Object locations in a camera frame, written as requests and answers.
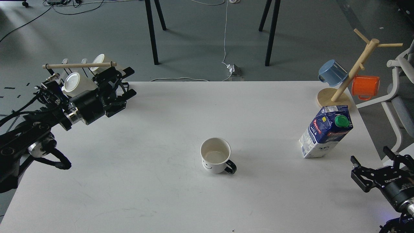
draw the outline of wooden base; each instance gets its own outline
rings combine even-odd
[[[339,97],[336,102],[332,102],[331,98],[335,94],[337,89],[335,88],[325,88],[318,93],[317,102],[320,107],[323,106],[332,106],[332,105],[348,105],[348,108],[351,108],[351,100],[345,93]]]

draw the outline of white cup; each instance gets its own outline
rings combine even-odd
[[[86,90],[95,90],[97,87],[98,85],[96,85],[92,79],[89,79],[78,72],[73,72],[66,78],[62,87],[62,92],[65,95],[73,97]]]
[[[211,173],[226,171],[234,174],[236,172],[236,165],[229,160],[231,148],[226,140],[222,138],[209,138],[201,145],[200,153],[205,170]]]
[[[111,61],[114,62],[114,60],[110,59],[107,55],[99,54],[92,63],[109,63]],[[106,66],[106,67],[91,67],[91,72],[92,72],[93,75],[95,75],[95,74],[99,74],[100,72],[102,72],[102,71],[104,71],[108,68],[109,68],[108,66]],[[125,72],[123,71],[124,68],[121,67],[120,65],[117,64],[115,66],[115,69],[117,71],[121,72],[122,76],[125,75]]]

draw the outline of blue mug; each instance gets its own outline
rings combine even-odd
[[[319,80],[323,83],[327,82],[331,87],[342,83],[347,77],[348,72],[334,59],[329,60],[319,69]]]

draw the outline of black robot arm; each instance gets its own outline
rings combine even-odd
[[[395,154],[388,147],[384,147],[384,153],[393,165],[378,169],[363,167],[355,156],[351,156],[354,167],[351,178],[364,192],[378,188],[394,210],[402,213],[400,218],[380,226],[380,233],[414,233],[414,160],[409,155]],[[400,169],[401,164],[407,170]]]
[[[61,86],[56,82],[58,75],[53,75],[36,87],[38,92],[27,105],[1,119],[0,127],[8,120],[25,114],[22,123],[0,135],[0,193],[17,188],[21,175],[33,161],[69,169],[70,161],[55,148],[57,142],[51,133],[52,127],[60,124],[69,130],[78,121],[88,125],[103,115],[111,117],[123,110],[127,100],[136,95],[133,89],[129,89],[128,83],[122,82],[134,70],[128,67],[123,71],[125,75],[114,67],[106,69],[92,78],[98,86],[96,89],[73,97],[62,93]],[[121,87],[122,95],[117,95],[118,87]],[[22,112],[35,100],[45,106],[36,111]],[[49,153],[59,162],[43,158]],[[23,155],[28,155],[28,158],[21,163]]]

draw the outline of green bottle cap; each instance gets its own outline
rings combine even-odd
[[[335,124],[338,127],[348,127],[349,126],[349,121],[348,118],[344,115],[339,115],[335,117]]]

